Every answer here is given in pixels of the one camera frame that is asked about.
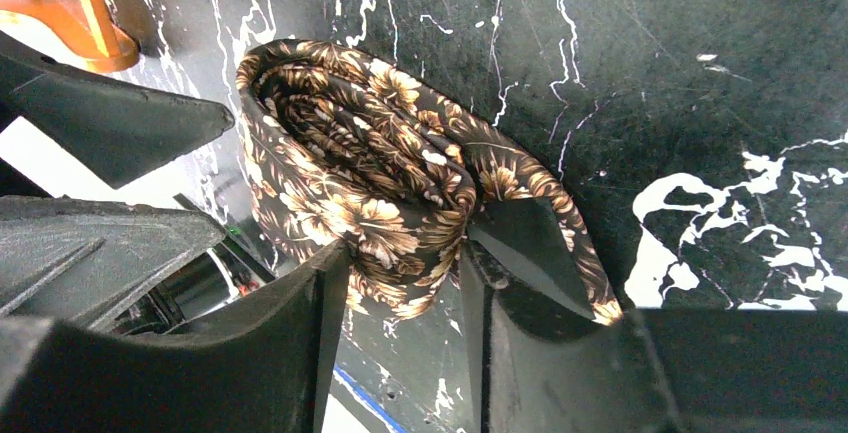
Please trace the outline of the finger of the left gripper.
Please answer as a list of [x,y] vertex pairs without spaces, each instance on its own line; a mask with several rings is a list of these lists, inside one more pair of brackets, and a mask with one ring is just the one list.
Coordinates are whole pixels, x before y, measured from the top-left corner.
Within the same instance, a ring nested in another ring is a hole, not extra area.
[[113,201],[1,199],[1,315],[107,324],[225,237],[200,211]]
[[111,187],[123,187],[235,125],[232,111],[219,102],[88,72],[3,34],[2,131],[19,119]]

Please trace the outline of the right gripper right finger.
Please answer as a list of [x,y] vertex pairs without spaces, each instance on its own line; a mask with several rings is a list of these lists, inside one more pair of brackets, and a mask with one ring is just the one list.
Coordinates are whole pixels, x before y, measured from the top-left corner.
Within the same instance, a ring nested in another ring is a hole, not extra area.
[[843,312],[636,309],[593,322],[479,244],[460,264],[479,432],[843,432]]

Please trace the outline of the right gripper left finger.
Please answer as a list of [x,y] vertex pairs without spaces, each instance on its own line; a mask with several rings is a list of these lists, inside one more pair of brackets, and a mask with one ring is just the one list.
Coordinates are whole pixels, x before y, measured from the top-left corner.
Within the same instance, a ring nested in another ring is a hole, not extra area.
[[341,336],[349,249],[165,334],[54,318],[1,323],[5,432],[318,432]]

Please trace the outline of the black brown floral tie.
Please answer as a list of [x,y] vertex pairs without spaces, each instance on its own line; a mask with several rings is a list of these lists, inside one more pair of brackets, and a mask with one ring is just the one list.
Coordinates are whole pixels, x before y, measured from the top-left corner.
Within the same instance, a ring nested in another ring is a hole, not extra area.
[[541,199],[590,319],[622,316],[572,195],[526,147],[446,94],[367,52],[315,39],[253,47],[234,80],[254,220],[299,262],[344,241],[351,310],[423,315],[457,281],[474,214]]

